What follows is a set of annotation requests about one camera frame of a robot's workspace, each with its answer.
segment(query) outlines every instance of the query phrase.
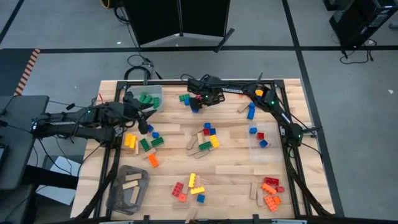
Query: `plastic bin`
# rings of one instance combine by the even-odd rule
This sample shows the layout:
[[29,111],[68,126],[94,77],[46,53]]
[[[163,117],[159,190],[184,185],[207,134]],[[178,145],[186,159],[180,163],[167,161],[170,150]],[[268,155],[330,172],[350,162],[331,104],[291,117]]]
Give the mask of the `plastic bin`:
[[[257,128],[257,133],[264,133],[264,139],[268,142],[265,148],[260,147],[260,141],[256,134],[250,134],[251,128]],[[254,163],[279,162],[282,159],[282,147],[277,123],[252,123],[248,126],[248,144],[250,160]]]
[[151,106],[148,109],[143,110],[143,112],[150,111],[150,110],[157,110],[157,112],[162,112],[164,108],[164,97],[163,97],[163,88],[161,85],[147,85],[147,86],[133,86],[130,87],[127,92],[131,92],[133,97],[137,100],[139,100],[139,97],[142,94],[145,95],[151,95],[153,98],[159,97],[160,102],[159,102],[159,107],[154,109],[153,106]]
[[[126,183],[126,176],[130,174],[142,174],[142,178],[138,180],[140,191],[138,194],[137,203],[130,202],[134,188],[123,190],[123,184]],[[147,171],[127,165],[121,166],[118,176],[116,177],[116,180],[109,191],[109,197],[108,201],[106,202],[106,206],[114,211],[127,215],[133,215],[141,208],[148,184],[149,175]]]

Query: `wooden tabletop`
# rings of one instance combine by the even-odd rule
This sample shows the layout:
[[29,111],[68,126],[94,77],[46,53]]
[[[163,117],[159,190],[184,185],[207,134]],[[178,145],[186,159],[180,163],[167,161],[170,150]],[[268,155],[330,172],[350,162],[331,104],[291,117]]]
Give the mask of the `wooden tabletop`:
[[[311,125],[300,80],[285,79],[284,81],[291,113],[304,123]],[[101,82],[99,92],[104,101],[114,100],[116,83],[117,81]],[[156,157],[160,165],[152,168],[147,159],[144,160],[139,155],[135,155],[132,149],[123,147],[119,166],[129,165],[144,169],[148,171],[150,181],[141,209],[132,216],[112,212],[113,220],[142,220],[144,215],[150,215],[151,220],[186,219],[188,209],[173,209],[172,204],[178,200],[171,193],[176,182],[183,182],[191,172],[200,176],[206,190],[204,205],[199,205],[194,195],[189,194],[187,197],[190,206],[198,209],[196,219],[251,219],[256,213],[260,218],[294,217],[284,160],[283,156],[279,156],[282,148],[279,143],[277,123],[271,114],[256,110],[253,121],[246,119],[247,111],[238,113],[236,110],[242,103],[249,102],[249,98],[230,93],[225,94],[225,102],[204,108],[200,113],[194,114],[189,107],[178,100],[179,95],[187,94],[186,86],[164,85],[163,91],[164,111],[156,113],[148,120],[165,141],[165,144],[156,148]],[[216,128],[220,147],[199,159],[187,156],[185,146],[191,138],[190,131],[197,126],[203,126],[205,122],[211,123]],[[251,156],[253,151],[248,148],[248,125],[251,123],[265,127],[265,136],[270,143],[269,148],[265,149],[269,150],[266,157]],[[139,139],[152,140],[149,134],[147,136],[139,134],[137,126],[128,130],[128,133],[137,135]],[[304,137],[303,142],[318,148],[316,139]],[[85,156],[97,146],[98,143],[89,140]],[[320,156],[305,146],[301,146],[299,151],[307,187],[324,208],[333,213]],[[113,155],[114,153],[111,153],[108,170],[112,164]],[[77,216],[96,192],[103,156],[104,149],[99,148],[83,164],[71,217]],[[271,212],[266,205],[258,207],[257,201],[250,199],[251,182],[261,183],[265,176],[278,178],[280,185],[285,188],[284,193],[277,193],[282,204],[275,212]],[[296,189],[298,189],[296,191],[300,211],[304,214],[302,194],[297,186]],[[103,195],[101,216],[105,215],[108,190]]]

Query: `warning stripe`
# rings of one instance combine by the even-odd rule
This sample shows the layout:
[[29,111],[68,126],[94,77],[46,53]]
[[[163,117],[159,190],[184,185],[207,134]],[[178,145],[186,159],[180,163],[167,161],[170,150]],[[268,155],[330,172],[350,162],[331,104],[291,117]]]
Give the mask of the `warning stripe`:
[[30,59],[29,59],[27,65],[26,65],[25,71],[22,74],[21,79],[19,80],[17,88],[15,89],[14,96],[21,95],[22,92],[24,91],[26,83],[27,83],[27,81],[28,81],[28,79],[30,77],[30,73],[32,72],[33,67],[35,66],[37,57],[39,56],[39,53],[40,53],[39,49],[35,49],[32,52],[32,55],[30,56]]

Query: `concrete floor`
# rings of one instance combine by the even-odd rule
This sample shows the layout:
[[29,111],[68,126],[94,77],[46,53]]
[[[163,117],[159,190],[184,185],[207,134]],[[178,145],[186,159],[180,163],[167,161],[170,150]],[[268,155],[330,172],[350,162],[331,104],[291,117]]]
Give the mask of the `concrete floor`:
[[[17,0],[0,0],[0,27],[7,21],[4,15],[10,15],[16,3]],[[326,11],[321,0],[289,0],[289,6],[300,45],[337,45],[328,24],[332,13]],[[398,31],[388,29],[388,24],[380,28],[373,39],[379,45],[398,45]],[[228,25],[236,32],[227,45],[293,46],[280,0],[246,0],[244,4],[241,0],[231,0]],[[179,43],[183,43],[180,46],[193,44],[190,40]],[[193,45],[201,44],[195,40]],[[0,43],[2,48],[41,49],[132,46],[126,26],[114,18],[113,12],[89,0],[25,1]],[[126,63],[129,55],[40,54],[24,94],[48,95],[55,101],[87,105],[96,95],[101,80],[123,78],[129,68]],[[154,61],[156,70],[164,78],[178,78],[181,73],[195,77],[209,73],[221,78],[257,78],[261,72],[264,78],[301,78],[294,51],[151,52],[143,55]],[[304,52],[303,56],[345,215],[398,220],[395,209],[398,151],[394,139],[398,125],[398,52],[374,51],[375,61],[361,65],[339,63],[339,51],[311,51]],[[362,60],[364,56],[365,52],[356,52],[350,60]],[[62,108],[50,105],[49,111]],[[84,140],[77,140],[75,144],[60,141],[60,144],[68,155],[83,155]],[[61,155],[54,139],[47,139],[45,145],[51,155]],[[42,161],[43,152],[40,146],[37,149]],[[54,207],[41,208],[37,223],[53,218],[54,214],[67,216],[65,211],[56,211]]]

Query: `yellow lego brick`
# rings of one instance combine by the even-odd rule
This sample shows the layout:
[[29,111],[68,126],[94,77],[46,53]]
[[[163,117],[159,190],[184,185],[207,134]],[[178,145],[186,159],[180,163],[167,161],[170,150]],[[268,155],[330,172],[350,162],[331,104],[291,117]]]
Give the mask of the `yellow lego brick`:
[[124,146],[130,146],[131,138],[132,138],[132,134],[126,134],[126,137],[124,138]]
[[210,142],[211,145],[213,146],[213,148],[216,148],[218,146],[220,146],[220,144],[218,143],[217,137],[214,135],[210,136]]
[[131,143],[130,143],[130,149],[134,149],[136,147],[136,141],[137,141],[137,136],[132,135]]
[[191,173],[191,177],[189,178],[188,187],[193,187],[195,185],[196,174]]
[[199,194],[205,191],[205,187],[197,187],[195,189],[191,189],[191,194]]

